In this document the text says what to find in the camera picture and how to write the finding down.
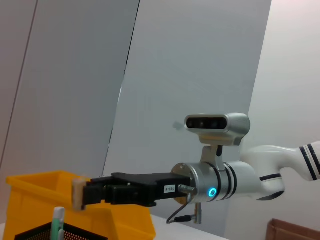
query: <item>yellow bin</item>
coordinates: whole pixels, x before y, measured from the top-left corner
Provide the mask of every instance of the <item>yellow bin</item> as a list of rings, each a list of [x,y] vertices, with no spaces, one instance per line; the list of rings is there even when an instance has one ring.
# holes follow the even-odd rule
[[[72,179],[78,176],[55,171],[10,176],[11,185],[3,240],[52,221],[55,207],[65,207],[64,222],[109,240],[153,240],[156,236],[149,209],[138,205],[101,203],[85,211],[72,209]]]

